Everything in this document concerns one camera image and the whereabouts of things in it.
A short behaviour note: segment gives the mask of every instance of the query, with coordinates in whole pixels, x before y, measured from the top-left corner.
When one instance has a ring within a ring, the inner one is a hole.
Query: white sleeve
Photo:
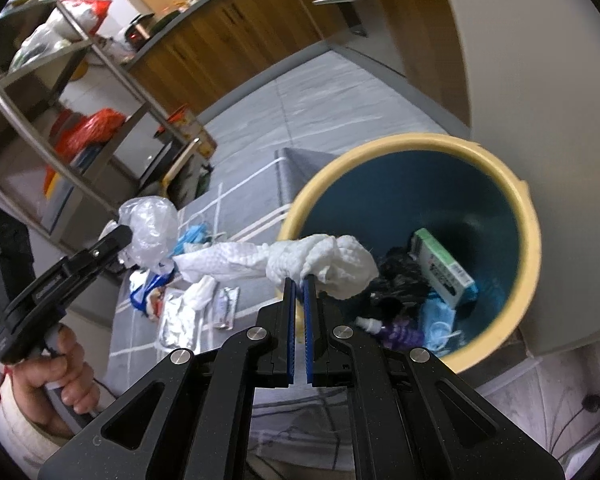
[[[45,460],[67,441],[45,434],[27,420],[13,397],[9,376],[0,387],[0,398],[0,443],[20,469],[35,479]]]

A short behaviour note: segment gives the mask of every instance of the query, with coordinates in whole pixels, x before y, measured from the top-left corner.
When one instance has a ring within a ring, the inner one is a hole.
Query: blue gripper pad
[[[291,282],[291,287],[289,287],[289,312],[286,327],[286,376],[289,380],[289,384],[294,383],[294,373],[296,371],[296,295],[296,284],[295,282]]]
[[[304,306],[304,361],[306,366],[306,381],[314,381],[314,338],[311,325],[311,295],[307,280],[302,282],[302,306]]]

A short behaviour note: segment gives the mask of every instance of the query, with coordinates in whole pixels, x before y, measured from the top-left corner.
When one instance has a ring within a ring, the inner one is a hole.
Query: trash can
[[[478,144],[400,134],[340,156],[298,194],[278,239],[353,235],[374,257],[426,227],[474,278],[478,300],[457,329],[466,345],[443,357],[456,373],[516,329],[540,272],[540,228],[525,182]]]

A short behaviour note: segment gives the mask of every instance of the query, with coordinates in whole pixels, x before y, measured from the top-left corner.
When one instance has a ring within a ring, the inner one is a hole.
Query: purple bottle
[[[412,328],[414,323],[410,319],[383,326],[380,320],[357,317],[356,325],[375,335],[382,346],[391,350],[414,348],[424,343],[424,334],[417,328]]]

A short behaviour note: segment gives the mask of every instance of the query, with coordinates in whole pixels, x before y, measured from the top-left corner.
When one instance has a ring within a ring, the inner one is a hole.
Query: black plastic bag
[[[386,256],[378,260],[378,271],[380,276],[369,284],[367,290],[372,307],[391,310],[385,312],[386,317],[397,309],[395,300],[400,303],[399,312],[419,307],[427,299],[431,287],[422,275],[420,264],[409,256],[407,248],[391,248]]]

